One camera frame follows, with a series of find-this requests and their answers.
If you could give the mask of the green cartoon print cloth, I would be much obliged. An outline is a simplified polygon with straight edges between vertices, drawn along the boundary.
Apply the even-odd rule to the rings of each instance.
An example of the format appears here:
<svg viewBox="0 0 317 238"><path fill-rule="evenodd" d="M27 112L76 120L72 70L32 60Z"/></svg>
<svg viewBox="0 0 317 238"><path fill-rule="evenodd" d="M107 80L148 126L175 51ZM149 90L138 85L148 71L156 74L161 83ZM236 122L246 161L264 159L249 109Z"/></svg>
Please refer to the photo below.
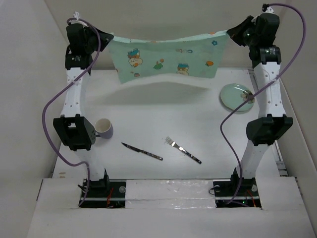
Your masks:
<svg viewBox="0 0 317 238"><path fill-rule="evenodd" d="M108 50L121 83L174 73L214 78L228 38L226 31L167 41L115 36Z"/></svg>

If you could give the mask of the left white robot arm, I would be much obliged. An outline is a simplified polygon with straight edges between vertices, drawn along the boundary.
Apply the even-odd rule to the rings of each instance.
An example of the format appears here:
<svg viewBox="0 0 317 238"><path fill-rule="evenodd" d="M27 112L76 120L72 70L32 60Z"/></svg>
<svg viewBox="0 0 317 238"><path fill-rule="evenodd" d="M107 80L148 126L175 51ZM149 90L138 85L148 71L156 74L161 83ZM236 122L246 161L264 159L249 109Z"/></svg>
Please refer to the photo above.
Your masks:
<svg viewBox="0 0 317 238"><path fill-rule="evenodd" d="M93 190L98 196L110 192L110 182L105 168L93 154L96 130L86 119L85 95L95 60L93 54L102 52L113 39L112 34L102 32L83 21L69 22L66 27L69 45L65 54L67 90L61 115L53 120L53 126L64 146L73 151L90 168L90 178L81 189Z"/></svg>

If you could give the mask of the purple ceramic mug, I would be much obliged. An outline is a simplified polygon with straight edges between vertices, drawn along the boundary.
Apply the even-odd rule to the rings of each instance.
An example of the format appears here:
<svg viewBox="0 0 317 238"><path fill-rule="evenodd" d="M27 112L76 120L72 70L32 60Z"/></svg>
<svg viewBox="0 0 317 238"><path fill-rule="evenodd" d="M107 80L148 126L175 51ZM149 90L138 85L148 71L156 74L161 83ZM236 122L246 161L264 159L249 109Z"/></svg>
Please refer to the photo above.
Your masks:
<svg viewBox="0 0 317 238"><path fill-rule="evenodd" d="M108 119L99 119L96 121L95 130L97 135L103 139L111 139L113 136L113 126Z"/></svg>

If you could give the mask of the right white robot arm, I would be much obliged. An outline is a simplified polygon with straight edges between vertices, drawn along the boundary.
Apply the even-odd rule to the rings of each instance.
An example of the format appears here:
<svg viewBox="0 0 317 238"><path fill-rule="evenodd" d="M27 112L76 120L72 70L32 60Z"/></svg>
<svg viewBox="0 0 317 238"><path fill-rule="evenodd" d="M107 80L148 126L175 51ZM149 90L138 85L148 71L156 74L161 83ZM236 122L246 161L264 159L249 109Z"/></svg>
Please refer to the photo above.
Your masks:
<svg viewBox="0 0 317 238"><path fill-rule="evenodd" d="M258 91L248 98L256 99L259 105L258 118L247 124L248 143L228 185L234 195L251 189L263 155L293 124L282 104L279 82L281 52L273 44L279 23L278 15L262 13L257 17L248 16L227 30L231 40L249 48Z"/></svg>

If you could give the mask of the green floral plate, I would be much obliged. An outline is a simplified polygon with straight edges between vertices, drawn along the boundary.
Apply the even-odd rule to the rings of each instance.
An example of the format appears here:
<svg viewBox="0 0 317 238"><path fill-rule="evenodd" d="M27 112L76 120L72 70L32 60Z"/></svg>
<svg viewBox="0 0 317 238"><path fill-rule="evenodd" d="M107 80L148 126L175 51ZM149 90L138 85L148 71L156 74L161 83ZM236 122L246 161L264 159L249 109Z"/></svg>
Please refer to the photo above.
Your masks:
<svg viewBox="0 0 317 238"><path fill-rule="evenodd" d="M252 91L244 85L233 83L225 85L220 92L221 102L231 110L236 109L249 98L250 100L238 110L239 112L248 111L253 107L255 99Z"/></svg>

